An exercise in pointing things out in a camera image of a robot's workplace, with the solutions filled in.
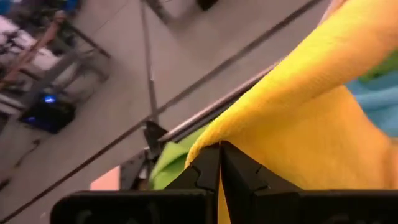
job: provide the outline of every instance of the gray floor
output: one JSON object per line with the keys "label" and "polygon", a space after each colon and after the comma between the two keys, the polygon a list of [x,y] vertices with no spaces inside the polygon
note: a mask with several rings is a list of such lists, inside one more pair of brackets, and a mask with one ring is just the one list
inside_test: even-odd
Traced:
{"label": "gray floor", "polygon": [[[157,106],[169,101],[307,1],[220,0],[210,11],[201,12],[194,1],[171,0],[164,4],[176,19],[168,26],[146,9]],[[173,128],[289,53],[316,26],[327,4],[327,0],[323,1],[212,81],[168,108],[160,115],[161,125]],[[79,109],[72,124],[48,138],[26,159],[10,186],[0,193],[1,218],[151,112],[139,0],[86,0],[76,25],[113,56],[111,78]],[[138,130],[9,223],[48,223],[49,211],[60,197],[87,189],[92,180],[144,146],[142,131]],[[8,161],[15,154],[8,153],[0,160]]]}

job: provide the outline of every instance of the blue cloth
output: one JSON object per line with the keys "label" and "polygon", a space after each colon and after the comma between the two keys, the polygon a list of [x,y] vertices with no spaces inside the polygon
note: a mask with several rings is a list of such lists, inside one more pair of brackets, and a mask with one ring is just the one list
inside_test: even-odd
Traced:
{"label": "blue cloth", "polygon": [[378,128],[398,136],[398,71],[368,82],[354,80],[346,86]]}
{"label": "blue cloth", "polygon": [[76,9],[77,4],[78,4],[78,0],[67,0],[63,10],[65,10],[67,12],[72,12]]}
{"label": "blue cloth", "polygon": [[11,0],[0,0],[0,15],[5,15],[10,10]]}

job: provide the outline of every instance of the black plastic part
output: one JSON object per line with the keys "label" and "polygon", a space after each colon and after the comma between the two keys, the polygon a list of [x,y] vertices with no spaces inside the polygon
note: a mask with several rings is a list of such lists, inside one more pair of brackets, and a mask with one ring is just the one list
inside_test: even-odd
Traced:
{"label": "black plastic part", "polygon": [[165,190],[78,192],[59,201],[52,224],[216,224],[220,149],[206,147]]}
{"label": "black plastic part", "polygon": [[272,173],[229,142],[222,142],[221,177],[231,223],[255,223],[255,192],[299,188]]}
{"label": "black plastic part", "polygon": [[396,190],[263,191],[254,204],[252,223],[398,223]]}
{"label": "black plastic part", "polygon": [[76,107],[58,99],[54,103],[46,103],[44,97],[45,94],[41,94],[36,102],[21,114],[19,121],[33,128],[57,134],[75,119]]}
{"label": "black plastic part", "polygon": [[202,189],[78,192],[61,199],[53,224],[215,224],[212,194]]}
{"label": "black plastic part", "polygon": [[166,189],[201,188],[218,191],[221,151],[219,145],[205,147]]}
{"label": "black plastic part", "polygon": [[220,176],[232,224],[398,223],[396,190],[300,190],[228,142],[206,147],[165,190],[79,192],[52,224],[215,224]]}
{"label": "black plastic part", "polygon": [[120,190],[136,190],[139,185],[139,173],[146,162],[145,151],[136,154],[120,165]]}
{"label": "black plastic part", "polygon": [[145,122],[144,136],[151,150],[160,147],[158,139],[167,133],[167,130],[153,121]]}

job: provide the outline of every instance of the blue light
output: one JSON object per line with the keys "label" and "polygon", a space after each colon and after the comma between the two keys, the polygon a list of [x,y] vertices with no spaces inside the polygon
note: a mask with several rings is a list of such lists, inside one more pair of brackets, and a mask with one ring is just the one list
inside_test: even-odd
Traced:
{"label": "blue light", "polygon": [[44,96],[44,101],[46,103],[54,103],[56,101],[56,99],[55,99],[55,96],[53,96],[53,95],[47,95],[47,96]]}

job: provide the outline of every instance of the yellow towel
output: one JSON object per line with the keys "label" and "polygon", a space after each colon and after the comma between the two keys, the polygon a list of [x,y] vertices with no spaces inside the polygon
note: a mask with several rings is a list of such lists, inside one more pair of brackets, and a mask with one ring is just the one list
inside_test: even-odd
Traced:
{"label": "yellow towel", "polygon": [[[398,1],[346,2],[210,124],[186,165],[202,147],[227,140],[303,189],[393,188],[398,147],[343,84],[397,47]],[[219,223],[228,222],[221,192]]]}

